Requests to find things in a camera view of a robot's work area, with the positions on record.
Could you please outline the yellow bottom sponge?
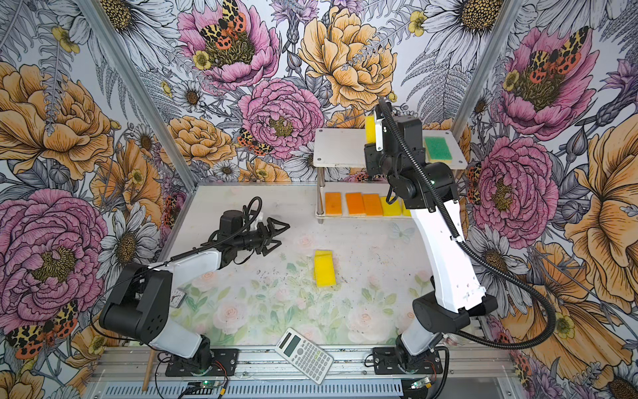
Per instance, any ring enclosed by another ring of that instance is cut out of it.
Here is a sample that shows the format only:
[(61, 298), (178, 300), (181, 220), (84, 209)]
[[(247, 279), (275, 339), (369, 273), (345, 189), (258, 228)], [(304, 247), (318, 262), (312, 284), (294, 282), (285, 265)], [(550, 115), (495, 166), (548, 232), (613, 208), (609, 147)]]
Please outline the yellow bottom sponge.
[(367, 144), (375, 144), (376, 143), (376, 124), (375, 124), (375, 116), (374, 115), (366, 116), (366, 119), (365, 119), (365, 134), (366, 134), (366, 143)]

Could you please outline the orange top sponge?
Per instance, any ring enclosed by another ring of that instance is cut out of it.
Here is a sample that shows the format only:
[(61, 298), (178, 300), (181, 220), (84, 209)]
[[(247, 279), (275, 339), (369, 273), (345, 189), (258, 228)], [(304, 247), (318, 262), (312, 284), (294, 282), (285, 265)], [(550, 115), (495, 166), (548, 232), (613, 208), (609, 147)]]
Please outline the orange top sponge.
[(377, 217), (384, 215), (380, 196), (378, 196), (377, 194), (363, 194), (362, 199), (366, 216)]

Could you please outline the orange sponge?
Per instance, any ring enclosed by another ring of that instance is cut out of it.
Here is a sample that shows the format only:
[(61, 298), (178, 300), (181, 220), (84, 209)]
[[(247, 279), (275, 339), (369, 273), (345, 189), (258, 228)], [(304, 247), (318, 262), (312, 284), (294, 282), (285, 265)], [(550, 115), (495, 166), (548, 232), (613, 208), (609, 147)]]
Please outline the orange sponge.
[(378, 196), (377, 194), (363, 194), (362, 199), (366, 216), (377, 217), (384, 215), (380, 196)]
[(345, 197), (349, 216), (364, 216), (367, 214), (362, 193), (346, 193)]
[(327, 192), (325, 194), (325, 215), (341, 217), (342, 210), (342, 194), (339, 192)]

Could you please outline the green scouring sponge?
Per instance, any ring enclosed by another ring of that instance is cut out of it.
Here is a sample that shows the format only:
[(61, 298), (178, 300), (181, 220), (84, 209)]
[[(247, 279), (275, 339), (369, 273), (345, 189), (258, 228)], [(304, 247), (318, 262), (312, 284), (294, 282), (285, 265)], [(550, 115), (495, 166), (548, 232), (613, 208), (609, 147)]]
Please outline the green scouring sponge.
[(443, 137), (427, 136), (424, 138), (424, 146), (431, 163), (453, 160), (447, 141)]

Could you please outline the yellow top stack sponge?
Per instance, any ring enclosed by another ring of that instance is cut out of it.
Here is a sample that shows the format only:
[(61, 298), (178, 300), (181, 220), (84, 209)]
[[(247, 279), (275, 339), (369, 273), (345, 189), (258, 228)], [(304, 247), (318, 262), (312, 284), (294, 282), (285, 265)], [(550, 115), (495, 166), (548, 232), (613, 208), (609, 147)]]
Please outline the yellow top stack sponge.
[(333, 253), (330, 250), (316, 250), (314, 256), (314, 276), (319, 288), (337, 284)]

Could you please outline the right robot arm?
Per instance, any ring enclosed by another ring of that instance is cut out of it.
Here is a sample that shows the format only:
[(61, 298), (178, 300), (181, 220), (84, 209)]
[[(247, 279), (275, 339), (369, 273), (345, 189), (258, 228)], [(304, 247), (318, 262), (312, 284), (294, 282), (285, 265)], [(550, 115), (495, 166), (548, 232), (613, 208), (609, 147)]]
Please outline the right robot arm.
[(368, 171), (382, 173), (390, 184), (389, 198), (401, 198), (410, 211), (432, 271), (434, 291), (413, 301), (415, 321), (397, 339), (397, 355), (410, 362), (431, 352), (445, 334), (462, 332), (472, 317), (495, 311), (497, 299), (480, 284), (470, 256), (458, 246), (464, 237), (456, 239), (450, 232), (405, 152), (388, 156), (366, 144), (364, 154)]

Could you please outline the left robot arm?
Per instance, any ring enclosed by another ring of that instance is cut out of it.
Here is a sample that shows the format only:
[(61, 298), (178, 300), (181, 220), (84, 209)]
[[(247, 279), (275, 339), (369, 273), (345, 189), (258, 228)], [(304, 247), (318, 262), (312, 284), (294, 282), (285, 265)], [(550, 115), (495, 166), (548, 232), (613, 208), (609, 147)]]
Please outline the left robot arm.
[(251, 226), (239, 211), (220, 219), (214, 238), (155, 266), (132, 262), (122, 269), (99, 317), (100, 327), (176, 357), (194, 359), (209, 348), (205, 337), (169, 315), (179, 288), (232, 264), (238, 253), (266, 256), (282, 242), (290, 224), (267, 218)]

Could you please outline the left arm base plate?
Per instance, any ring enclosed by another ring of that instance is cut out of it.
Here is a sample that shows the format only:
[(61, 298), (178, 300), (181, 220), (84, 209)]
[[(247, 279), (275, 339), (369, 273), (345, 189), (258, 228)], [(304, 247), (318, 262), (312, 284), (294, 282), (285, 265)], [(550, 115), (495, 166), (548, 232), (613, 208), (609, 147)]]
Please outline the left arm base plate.
[(214, 348), (194, 357), (172, 355), (166, 377), (232, 377), (238, 365), (239, 349)]

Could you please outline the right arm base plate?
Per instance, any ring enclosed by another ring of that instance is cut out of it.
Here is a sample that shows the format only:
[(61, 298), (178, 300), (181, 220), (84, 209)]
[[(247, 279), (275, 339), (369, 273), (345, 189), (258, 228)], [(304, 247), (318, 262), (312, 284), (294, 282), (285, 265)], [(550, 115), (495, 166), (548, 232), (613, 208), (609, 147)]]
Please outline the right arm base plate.
[(410, 355), (398, 347), (374, 347), (372, 362), (376, 375), (441, 375), (444, 367), (440, 355), (426, 350)]

